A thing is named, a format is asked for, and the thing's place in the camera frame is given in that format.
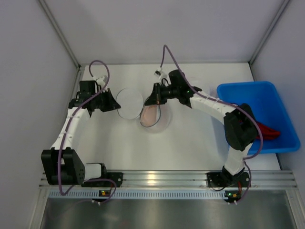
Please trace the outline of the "pink beige bra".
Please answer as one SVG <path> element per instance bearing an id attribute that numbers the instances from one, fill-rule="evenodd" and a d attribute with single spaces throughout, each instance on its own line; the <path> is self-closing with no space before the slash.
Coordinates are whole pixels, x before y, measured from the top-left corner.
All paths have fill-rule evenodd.
<path id="1" fill-rule="evenodd" d="M 144 106 L 140 114 L 140 124 L 145 128 L 156 125 L 161 118 L 161 108 L 158 105 Z"/>

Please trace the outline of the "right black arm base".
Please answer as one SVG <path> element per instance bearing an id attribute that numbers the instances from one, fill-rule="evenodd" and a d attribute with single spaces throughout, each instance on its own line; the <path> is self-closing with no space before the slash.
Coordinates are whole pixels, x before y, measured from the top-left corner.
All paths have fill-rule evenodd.
<path id="1" fill-rule="evenodd" d="M 235 175 L 229 173 L 224 167 L 218 172 L 208 172 L 207 184 L 215 191 L 221 191 L 229 187 L 244 188 L 250 185 L 250 174 L 243 168 Z"/>

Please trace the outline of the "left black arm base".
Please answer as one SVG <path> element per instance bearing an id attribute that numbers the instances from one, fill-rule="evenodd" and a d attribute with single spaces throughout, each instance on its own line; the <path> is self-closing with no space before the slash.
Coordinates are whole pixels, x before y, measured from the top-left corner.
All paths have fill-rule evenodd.
<path id="1" fill-rule="evenodd" d="M 108 172 L 105 177 L 90 179 L 82 187 L 120 187 L 123 181 L 122 172 Z"/>

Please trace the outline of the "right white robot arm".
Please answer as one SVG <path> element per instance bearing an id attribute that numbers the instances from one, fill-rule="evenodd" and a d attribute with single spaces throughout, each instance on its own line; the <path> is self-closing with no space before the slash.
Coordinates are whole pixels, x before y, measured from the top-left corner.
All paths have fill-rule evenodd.
<path id="1" fill-rule="evenodd" d="M 203 111 L 221 122 L 229 145 L 223 171 L 232 176 L 243 171 L 244 159 L 259 135 L 259 128 L 251 107 L 248 104 L 229 104 L 210 97 L 202 89 L 192 87 L 180 70 L 173 70 L 168 76 L 171 83 L 168 85 L 163 82 L 155 83 L 144 105 L 163 105 L 169 99 L 177 99 L 181 104 Z"/>

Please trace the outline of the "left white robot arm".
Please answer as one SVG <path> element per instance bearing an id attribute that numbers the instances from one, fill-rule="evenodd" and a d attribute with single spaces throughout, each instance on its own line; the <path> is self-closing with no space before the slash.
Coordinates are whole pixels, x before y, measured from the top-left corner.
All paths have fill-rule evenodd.
<path id="1" fill-rule="evenodd" d="M 77 154 L 82 132 L 96 110 L 109 112 L 121 108 L 110 89 L 98 92 L 94 80 L 80 81 L 76 97 L 69 102 L 65 123 L 50 149 L 43 150 L 41 160 L 50 185 L 81 185 L 107 178 L 103 163 L 84 163 Z"/>

